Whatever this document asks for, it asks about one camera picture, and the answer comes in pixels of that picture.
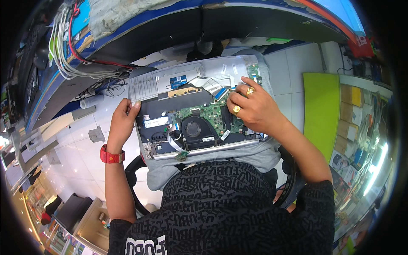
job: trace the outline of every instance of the desk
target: desk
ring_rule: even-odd
[[[81,54],[86,58],[92,56],[129,64],[151,53],[200,38],[211,41],[251,35],[309,42],[347,40],[345,33],[331,21],[301,6],[283,0],[179,1],[131,18],[113,34],[89,44]],[[86,33],[76,47],[79,48],[89,35],[90,32]],[[83,65],[78,60],[70,65],[82,71],[115,69],[98,64]],[[39,75],[39,90],[34,102],[24,110],[26,132],[49,122],[72,98],[95,83],[88,77],[64,80],[55,65],[40,71]]]

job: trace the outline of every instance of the red wristwatch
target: red wristwatch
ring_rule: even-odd
[[[106,152],[106,144],[102,145],[101,148],[101,160],[104,163],[122,163],[125,161],[125,151],[122,151],[121,154],[110,154],[109,152]]]

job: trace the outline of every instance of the white tile floor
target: white tile floor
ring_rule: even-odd
[[[301,131],[304,126],[304,86],[302,72],[322,73],[322,63],[317,44],[306,44],[281,50],[265,56],[271,68],[271,84],[276,103],[282,113]],[[108,139],[111,116],[123,97],[109,98],[96,105],[96,112],[75,121],[61,130],[53,139],[59,145],[55,151],[61,164],[50,165],[43,157],[43,168],[51,184],[63,200],[75,192],[80,196],[99,197],[105,200],[104,164],[99,159],[99,151],[104,142],[93,143],[88,131],[100,126],[105,140]],[[126,167],[140,152],[137,134],[133,132],[124,146]],[[284,183],[282,160],[275,167],[278,170],[278,184]],[[161,191],[151,191],[147,187],[147,168],[139,169],[135,193],[142,204],[161,205]]]

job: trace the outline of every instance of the black chair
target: black chair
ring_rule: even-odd
[[[292,155],[283,146],[280,146],[278,150],[281,153],[281,158],[283,159],[282,170],[285,174],[288,175],[288,177],[286,179],[286,184],[282,191],[282,194],[275,202],[275,205],[286,209],[296,200],[300,189],[306,184],[306,182],[300,175],[299,167],[297,166]],[[125,169],[126,179],[129,183],[133,199],[135,200],[136,211],[141,215],[147,215],[149,214],[149,211],[140,203],[133,190],[133,187],[137,182],[136,171],[144,166],[146,166],[146,164],[143,162],[142,157],[139,155]],[[276,185],[276,169],[272,169],[270,172],[264,174],[264,176],[270,183],[272,182],[272,185]]]

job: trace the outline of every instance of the label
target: label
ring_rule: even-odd
[[[152,119],[152,120],[145,121],[144,122],[144,128],[148,129],[148,128],[155,127],[155,126],[167,125],[169,123],[170,123],[170,121],[169,121],[168,116],[160,117],[160,118],[157,118],[157,119]]]
[[[252,135],[253,133],[255,133],[253,130],[248,129],[246,135]]]
[[[221,140],[225,140],[225,138],[227,138],[227,136],[229,135],[229,133],[231,133],[231,131],[229,131],[228,129],[227,129],[227,131],[225,131],[225,133],[222,135],[222,137],[221,137]]]
[[[234,69],[234,74],[237,75],[237,74],[238,74],[237,67],[236,67],[234,64],[232,65],[232,69]]]
[[[212,136],[212,137],[207,137],[207,138],[203,138],[203,142],[208,142],[208,141],[214,141],[215,140],[215,138]]]
[[[221,74],[225,74],[225,72],[227,71],[227,65],[226,64],[224,64],[224,65],[222,65],[222,71],[221,71]]]

